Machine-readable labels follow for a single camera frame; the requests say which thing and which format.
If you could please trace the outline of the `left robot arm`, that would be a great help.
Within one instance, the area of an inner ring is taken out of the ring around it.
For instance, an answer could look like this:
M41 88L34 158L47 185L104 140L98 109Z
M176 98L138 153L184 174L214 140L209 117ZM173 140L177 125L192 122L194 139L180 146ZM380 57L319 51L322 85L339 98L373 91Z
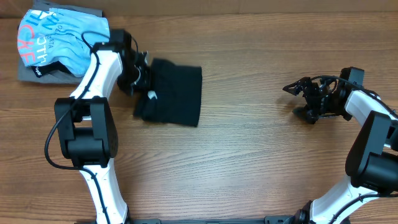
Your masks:
M84 178L95 210L95 223L130 223L129 207L119 189L114 159L118 132L109 106L114 86L126 95L151 88L147 52L133 36L113 29L104 42L89 45L90 66L79 86L54 105L57 133L70 170Z

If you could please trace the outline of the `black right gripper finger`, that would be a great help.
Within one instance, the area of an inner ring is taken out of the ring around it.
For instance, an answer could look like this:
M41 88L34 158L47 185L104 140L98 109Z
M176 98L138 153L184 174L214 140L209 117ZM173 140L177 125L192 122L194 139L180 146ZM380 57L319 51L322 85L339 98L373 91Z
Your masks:
M296 117L308 124L315 124L319 120L319 117L314 115L312 110L308 109L307 106L295 108L292 112Z
M296 82L284 86L282 89L287 93L297 96L300 92L304 91L306 87L311 85L310 77L303 77Z

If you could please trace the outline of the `black t-shirt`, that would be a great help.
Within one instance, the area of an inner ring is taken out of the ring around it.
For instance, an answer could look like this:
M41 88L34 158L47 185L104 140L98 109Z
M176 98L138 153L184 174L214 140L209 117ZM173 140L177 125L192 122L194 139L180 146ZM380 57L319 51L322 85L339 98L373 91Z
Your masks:
M133 115L153 123L198 126L202 68L155 58L150 71L153 74L151 89L141 95Z

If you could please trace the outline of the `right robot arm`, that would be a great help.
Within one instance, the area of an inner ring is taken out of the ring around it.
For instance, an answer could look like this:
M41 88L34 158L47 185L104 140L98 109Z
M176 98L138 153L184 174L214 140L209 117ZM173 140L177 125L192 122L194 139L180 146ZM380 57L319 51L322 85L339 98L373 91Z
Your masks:
M343 68L339 76L303 77L283 90L302 94L305 106L293 110L308 124L342 116L361 126L345 162L345 175L325 195L295 215L266 218L267 223L349 223L357 209L372 200L397 197L397 113L363 86L364 70Z

